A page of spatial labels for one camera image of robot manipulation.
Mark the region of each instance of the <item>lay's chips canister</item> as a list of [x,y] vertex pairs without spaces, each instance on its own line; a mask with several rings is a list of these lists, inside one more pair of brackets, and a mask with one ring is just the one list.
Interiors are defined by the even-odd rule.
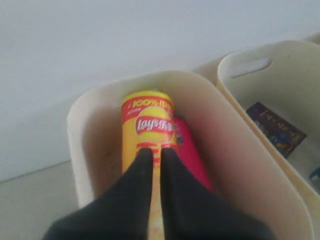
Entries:
[[160,195],[161,149],[178,149],[173,121],[173,102],[158,91],[139,91],[122,102],[122,172],[135,159],[139,149],[151,148],[153,176],[148,239],[164,240]]

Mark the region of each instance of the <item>white wall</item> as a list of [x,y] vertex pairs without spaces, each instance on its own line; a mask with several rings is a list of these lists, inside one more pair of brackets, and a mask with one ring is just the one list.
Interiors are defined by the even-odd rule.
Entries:
[[0,181],[68,160],[93,86],[320,32],[316,0],[0,1]]

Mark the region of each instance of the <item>floor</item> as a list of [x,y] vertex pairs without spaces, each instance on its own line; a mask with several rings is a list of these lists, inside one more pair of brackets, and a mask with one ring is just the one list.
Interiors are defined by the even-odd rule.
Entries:
[[0,183],[0,239],[39,240],[50,224],[77,209],[71,163]]

